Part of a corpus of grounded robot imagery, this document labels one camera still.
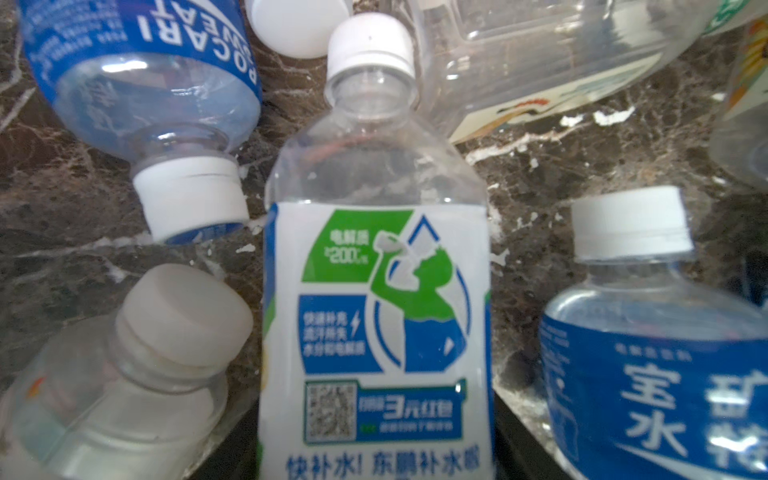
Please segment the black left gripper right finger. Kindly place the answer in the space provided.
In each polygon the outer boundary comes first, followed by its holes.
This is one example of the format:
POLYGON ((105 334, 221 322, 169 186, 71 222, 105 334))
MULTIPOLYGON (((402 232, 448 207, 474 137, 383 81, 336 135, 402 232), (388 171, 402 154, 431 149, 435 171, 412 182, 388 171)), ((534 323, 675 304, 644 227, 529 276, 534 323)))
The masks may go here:
POLYGON ((494 429, 496 479, 570 479, 498 393, 494 393, 494 429))

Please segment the blue Pocari label bottle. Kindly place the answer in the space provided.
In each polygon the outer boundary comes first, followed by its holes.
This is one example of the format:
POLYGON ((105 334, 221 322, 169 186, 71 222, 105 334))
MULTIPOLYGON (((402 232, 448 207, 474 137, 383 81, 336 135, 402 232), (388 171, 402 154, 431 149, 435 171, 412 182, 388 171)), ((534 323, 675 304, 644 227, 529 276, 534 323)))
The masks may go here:
POLYGON ((130 164, 153 239, 211 240, 249 219, 233 151, 261 80, 236 1, 22 1, 34 78, 80 140, 130 164))

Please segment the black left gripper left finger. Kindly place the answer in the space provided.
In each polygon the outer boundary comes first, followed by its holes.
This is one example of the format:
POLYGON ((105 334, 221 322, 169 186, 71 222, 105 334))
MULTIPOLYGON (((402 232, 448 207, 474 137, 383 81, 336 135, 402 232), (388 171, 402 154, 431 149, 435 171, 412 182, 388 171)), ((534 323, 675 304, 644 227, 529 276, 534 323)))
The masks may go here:
POLYGON ((259 408, 252 407, 191 475, 191 480, 254 480, 259 408))

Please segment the white green label bottle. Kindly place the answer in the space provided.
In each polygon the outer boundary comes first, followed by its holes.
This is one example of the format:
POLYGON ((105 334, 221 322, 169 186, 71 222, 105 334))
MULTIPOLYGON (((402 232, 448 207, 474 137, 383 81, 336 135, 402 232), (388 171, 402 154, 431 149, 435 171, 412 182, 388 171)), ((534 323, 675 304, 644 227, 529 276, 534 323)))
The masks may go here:
POLYGON ((487 187, 414 110, 411 36, 333 32, 266 185, 261 479, 491 479, 487 187))

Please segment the clear bottle yellow label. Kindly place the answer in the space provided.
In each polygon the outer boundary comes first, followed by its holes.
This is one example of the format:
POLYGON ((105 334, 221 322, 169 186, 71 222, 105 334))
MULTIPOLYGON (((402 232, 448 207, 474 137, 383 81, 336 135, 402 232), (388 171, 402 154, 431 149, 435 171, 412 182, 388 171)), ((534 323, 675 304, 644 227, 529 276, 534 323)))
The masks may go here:
POLYGON ((185 265, 52 338, 1 399, 5 479, 179 479, 221 419, 248 304, 185 265))

